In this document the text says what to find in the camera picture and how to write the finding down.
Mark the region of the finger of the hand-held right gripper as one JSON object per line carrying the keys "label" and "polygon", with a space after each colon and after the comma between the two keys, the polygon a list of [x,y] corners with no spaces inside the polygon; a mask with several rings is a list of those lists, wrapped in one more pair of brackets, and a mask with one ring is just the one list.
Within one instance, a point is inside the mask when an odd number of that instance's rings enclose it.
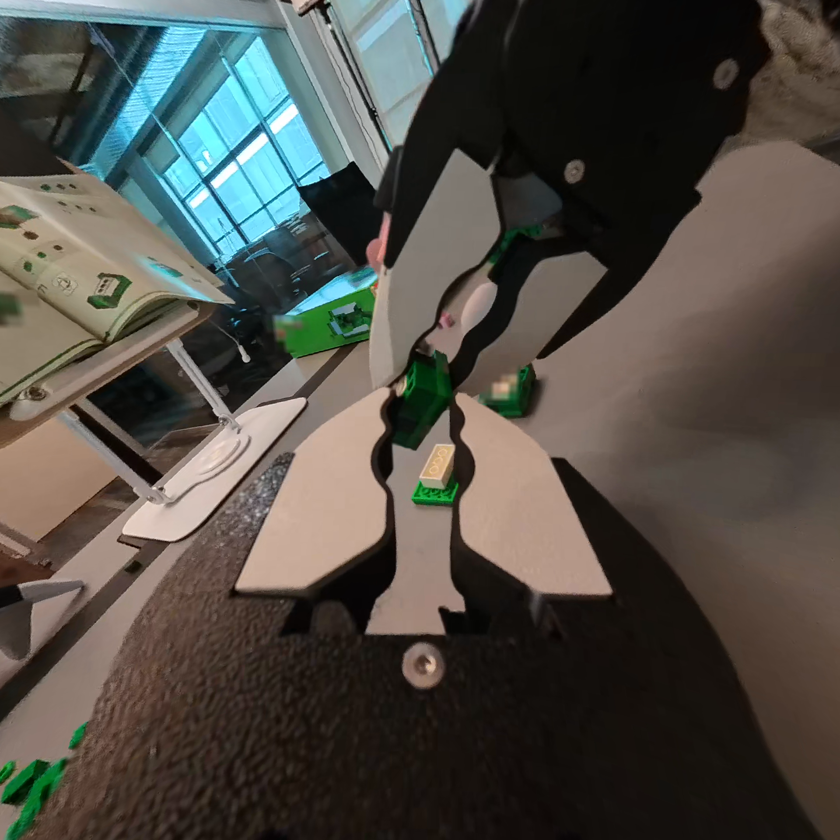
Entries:
{"label": "finger of the hand-held right gripper", "polygon": [[371,386],[393,385],[435,329],[451,289],[486,260],[507,222],[497,171],[452,153],[394,265],[380,274],[369,344]]}
{"label": "finger of the hand-held right gripper", "polygon": [[451,362],[457,391],[488,391],[504,375],[533,362],[606,274],[581,252],[511,261],[497,282],[486,280],[459,316],[462,338]]}

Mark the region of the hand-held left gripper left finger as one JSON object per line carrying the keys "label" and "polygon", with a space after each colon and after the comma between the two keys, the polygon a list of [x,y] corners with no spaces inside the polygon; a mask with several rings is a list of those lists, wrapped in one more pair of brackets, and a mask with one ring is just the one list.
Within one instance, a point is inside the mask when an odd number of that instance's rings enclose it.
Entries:
{"label": "hand-held left gripper left finger", "polygon": [[240,595],[315,595],[387,537],[392,495],[379,454],[393,391],[382,387],[312,432],[235,583]]}

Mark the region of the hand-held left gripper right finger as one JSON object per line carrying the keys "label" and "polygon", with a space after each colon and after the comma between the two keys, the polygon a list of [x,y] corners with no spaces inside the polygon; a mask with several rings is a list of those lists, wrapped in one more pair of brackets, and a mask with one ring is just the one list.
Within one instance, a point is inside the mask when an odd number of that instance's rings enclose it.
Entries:
{"label": "hand-held left gripper right finger", "polygon": [[542,625],[566,601],[613,588],[551,457],[519,426],[458,394],[450,409],[458,490],[450,576],[464,611],[451,625]]}

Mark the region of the green lego creeper head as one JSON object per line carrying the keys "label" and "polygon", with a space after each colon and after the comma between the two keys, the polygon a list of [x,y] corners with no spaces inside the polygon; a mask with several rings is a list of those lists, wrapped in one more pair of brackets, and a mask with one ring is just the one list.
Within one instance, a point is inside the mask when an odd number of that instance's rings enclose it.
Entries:
{"label": "green lego creeper head", "polygon": [[491,383],[488,390],[480,393],[477,400],[501,417],[525,417],[529,412],[536,379],[533,364],[528,364],[517,373],[503,374]]}

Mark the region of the green lego assembly white brick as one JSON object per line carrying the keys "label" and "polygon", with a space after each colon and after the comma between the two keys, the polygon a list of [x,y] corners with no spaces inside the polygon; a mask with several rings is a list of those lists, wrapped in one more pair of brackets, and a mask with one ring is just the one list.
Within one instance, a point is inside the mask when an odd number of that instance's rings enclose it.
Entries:
{"label": "green lego assembly white brick", "polygon": [[398,382],[388,409],[392,443],[416,450],[447,410],[453,396],[448,359],[437,350],[418,354]]}

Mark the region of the green lego box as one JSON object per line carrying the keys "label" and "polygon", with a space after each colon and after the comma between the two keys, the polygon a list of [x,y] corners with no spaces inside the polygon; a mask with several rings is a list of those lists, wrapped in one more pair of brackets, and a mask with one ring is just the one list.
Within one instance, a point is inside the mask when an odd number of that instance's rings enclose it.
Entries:
{"label": "green lego box", "polygon": [[278,343],[299,359],[367,341],[376,282],[370,267],[335,277],[288,312],[273,316]]}

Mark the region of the open lego instruction booklet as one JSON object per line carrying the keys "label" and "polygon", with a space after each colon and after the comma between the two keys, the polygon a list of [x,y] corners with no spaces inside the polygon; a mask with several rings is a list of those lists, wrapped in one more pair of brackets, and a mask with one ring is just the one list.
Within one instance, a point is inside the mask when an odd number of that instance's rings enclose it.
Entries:
{"label": "open lego instruction booklet", "polygon": [[1,181],[1,404],[222,283],[93,175]]}

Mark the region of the scattered bright green lego pieces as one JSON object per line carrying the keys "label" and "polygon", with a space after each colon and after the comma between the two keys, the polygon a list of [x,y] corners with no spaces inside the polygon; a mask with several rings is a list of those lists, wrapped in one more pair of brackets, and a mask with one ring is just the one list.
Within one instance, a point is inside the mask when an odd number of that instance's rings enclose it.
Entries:
{"label": "scattered bright green lego pieces", "polygon": [[49,799],[60,788],[75,753],[84,741],[88,721],[73,731],[68,754],[56,761],[36,759],[19,769],[15,761],[2,767],[2,805],[15,809],[15,819],[7,828],[5,839],[26,838]]}

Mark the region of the person's right hand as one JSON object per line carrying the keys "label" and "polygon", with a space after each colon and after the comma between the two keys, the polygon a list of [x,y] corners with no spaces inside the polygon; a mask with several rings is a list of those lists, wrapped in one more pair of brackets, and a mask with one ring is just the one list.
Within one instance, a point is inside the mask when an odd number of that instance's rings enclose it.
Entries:
{"label": "person's right hand", "polygon": [[366,247],[367,264],[377,273],[381,273],[385,260],[387,241],[391,230],[392,215],[384,212],[378,235]]}

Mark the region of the black monitor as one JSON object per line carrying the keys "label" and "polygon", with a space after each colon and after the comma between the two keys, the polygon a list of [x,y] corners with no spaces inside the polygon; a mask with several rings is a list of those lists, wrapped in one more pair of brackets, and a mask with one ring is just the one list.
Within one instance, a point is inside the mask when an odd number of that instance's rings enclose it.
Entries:
{"label": "black monitor", "polygon": [[379,237],[383,211],[375,189],[355,162],[320,181],[299,185],[301,200],[357,267],[367,266],[369,244]]}

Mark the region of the book stand with white base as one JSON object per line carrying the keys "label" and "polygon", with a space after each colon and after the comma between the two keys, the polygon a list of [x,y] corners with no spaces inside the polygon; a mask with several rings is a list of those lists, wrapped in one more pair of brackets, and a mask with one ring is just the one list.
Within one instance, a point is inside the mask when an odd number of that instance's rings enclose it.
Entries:
{"label": "book stand with white base", "polygon": [[[140,548],[148,542],[176,543],[194,534],[229,497],[270,447],[305,410],[304,396],[288,397],[253,407],[235,416],[189,356],[181,336],[208,320],[210,303],[179,303],[147,324],[86,359],[72,362],[2,406],[2,446],[58,417],[91,446],[121,477],[143,505],[122,528],[120,542]],[[166,349],[213,409],[215,435],[169,478],[150,479],[151,468],[129,462],[97,432],[102,425],[90,408],[90,393],[156,351]]]}

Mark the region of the spare hand-held gripper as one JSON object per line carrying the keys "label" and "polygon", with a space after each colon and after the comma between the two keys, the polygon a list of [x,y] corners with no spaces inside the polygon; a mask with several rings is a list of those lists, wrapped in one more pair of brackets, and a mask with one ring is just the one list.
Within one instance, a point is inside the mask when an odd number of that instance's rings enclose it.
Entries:
{"label": "spare hand-held gripper", "polygon": [[32,639],[32,612],[35,604],[83,590],[84,581],[55,577],[11,584],[1,589],[1,653],[12,661],[25,659]]}

